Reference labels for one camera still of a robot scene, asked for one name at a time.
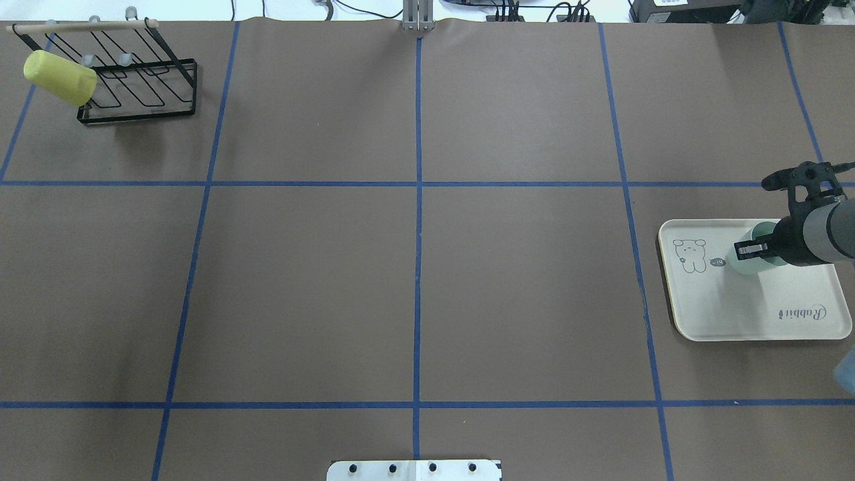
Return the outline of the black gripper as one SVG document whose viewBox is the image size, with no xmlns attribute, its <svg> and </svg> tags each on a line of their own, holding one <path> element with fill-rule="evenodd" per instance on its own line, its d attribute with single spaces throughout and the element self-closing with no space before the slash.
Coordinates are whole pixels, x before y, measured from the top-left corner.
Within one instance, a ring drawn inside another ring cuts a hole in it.
<svg viewBox="0 0 855 481">
<path fill-rule="evenodd" d="M 772 231 L 772 248 L 767 238 L 749 238 L 733 244 L 736 259 L 780 258 L 793 266 L 812 265 L 812 253 L 804 241 L 802 226 L 793 216 L 783 217 Z"/>
</svg>

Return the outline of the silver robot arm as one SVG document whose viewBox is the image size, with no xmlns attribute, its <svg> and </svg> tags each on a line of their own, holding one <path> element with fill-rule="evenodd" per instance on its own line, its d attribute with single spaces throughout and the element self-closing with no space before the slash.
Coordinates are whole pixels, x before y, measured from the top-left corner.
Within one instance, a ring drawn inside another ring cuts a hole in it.
<svg viewBox="0 0 855 481">
<path fill-rule="evenodd" d="M 836 383 L 850 395 L 855 395 L 855 350 L 851 348 L 833 370 Z"/>
<path fill-rule="evenodd" d="M 805 209 L 773 223 L 772 231 L 733 244 L 740 262 L 818 266 L 854 259 L 854 200 Z"/>
</svg>

